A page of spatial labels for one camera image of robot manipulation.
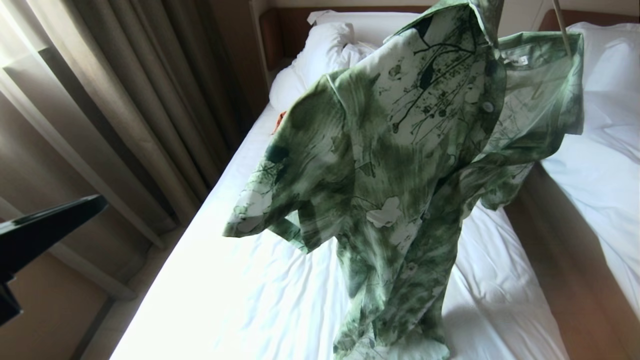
black object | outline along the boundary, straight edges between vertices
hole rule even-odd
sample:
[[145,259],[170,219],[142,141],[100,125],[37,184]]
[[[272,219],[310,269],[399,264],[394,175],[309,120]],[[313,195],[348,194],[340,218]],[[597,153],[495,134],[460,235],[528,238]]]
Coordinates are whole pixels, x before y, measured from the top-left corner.
[[92,195],[0,224],[0,326],[22,313],[7,287],[14,274],[107,205]]

sheer curtain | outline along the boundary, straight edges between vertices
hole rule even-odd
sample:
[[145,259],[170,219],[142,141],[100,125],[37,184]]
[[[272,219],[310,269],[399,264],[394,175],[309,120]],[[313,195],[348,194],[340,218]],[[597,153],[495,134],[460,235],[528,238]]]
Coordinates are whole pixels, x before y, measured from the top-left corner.
[[51,252],[116,299],[251,121],[206,2],[0,0],[0,218],[93,193]]

wooden bed frame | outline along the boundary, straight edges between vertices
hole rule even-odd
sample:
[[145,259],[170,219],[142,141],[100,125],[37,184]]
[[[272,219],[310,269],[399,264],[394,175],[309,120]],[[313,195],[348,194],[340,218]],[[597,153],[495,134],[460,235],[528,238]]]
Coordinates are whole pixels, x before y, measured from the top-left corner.
[[[309,13],[415,12],[428,6],[272,8],[260,16],[268,70],[302,51],[311,25]],[[587,21],[600,26],[638,22],[638,17],[563,10],[567,26]],[[559,31],[548,11],[540,31]],[[640,323],[606,264],[591,228],[540,164],[515,201],[506,207],[556,318],[573,360],[640,359]]]

orange object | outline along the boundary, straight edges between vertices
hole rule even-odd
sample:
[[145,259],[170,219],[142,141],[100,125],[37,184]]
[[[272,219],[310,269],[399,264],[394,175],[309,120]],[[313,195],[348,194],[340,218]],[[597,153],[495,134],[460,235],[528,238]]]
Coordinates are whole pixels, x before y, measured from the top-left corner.
[[286,115],[286,114],[287,114],[286,111],[283,111],[283,112],[280,113],[280,115],[278,116],[278,121],[276,122],[276,128],[271,133],[272,135],[276,133],[276,130],[278,130],[278,127],[280,126],[280,123],[282,122],[282,119],[284,118],[284,115]]

bed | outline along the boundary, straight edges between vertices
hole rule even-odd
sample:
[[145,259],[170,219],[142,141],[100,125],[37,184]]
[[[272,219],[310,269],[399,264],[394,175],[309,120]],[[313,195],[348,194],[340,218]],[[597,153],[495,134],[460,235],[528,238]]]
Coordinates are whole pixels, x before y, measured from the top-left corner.
[[[307,37],[311,25],[304,23],[316,10],[325,9],[276,9],[263,15],[270,69],[304,47],[304,41],[292,40],[292,31],[283,31],[283,19]],[[298,87],[279,78],[285,88]],[[336,240],[304,256],[269,231],[243,239],[220,236],[284,106],[269,104],[258,118],[164,264],[112,359],[332,358],[333,339],[348,308]],[[503,210],[477,205],[465,219],[443,315],[452,359],[568,359]],[[413,346],[399,348],[394,358],[416,358]]]
[[[603,349],[615,349],[616,358],[636,359],[640,357],[639,19],[578,11],[564,11],[564,17],[567,25],[573,25],[570,30],[583,32],[585,38],[584,131],[582,136],[565,136],[556,154],[536,164],[507,211],[527,251],[525,237],[535,231],[536,248],[548,249],[530,252],[531,261],[536,263],[538,257],[560,264],[564,270],[554,276],[565,276],[573,284],[573,291],[557,292],[575,304],[573,315],[583,320],[572,320],[574,324],[559,320],[563,334],[579,332],[576,338],[595,339],[594,347],[603,354],[607,353]],[[553,11],[546,14],[540,30],[558,30]],[[528,212],[526,221],[521,218],[524,211],[515,211],[518,203]],[[588,314],[588,319],[580,314]],[[574,346],[567,348],[571,354]]]

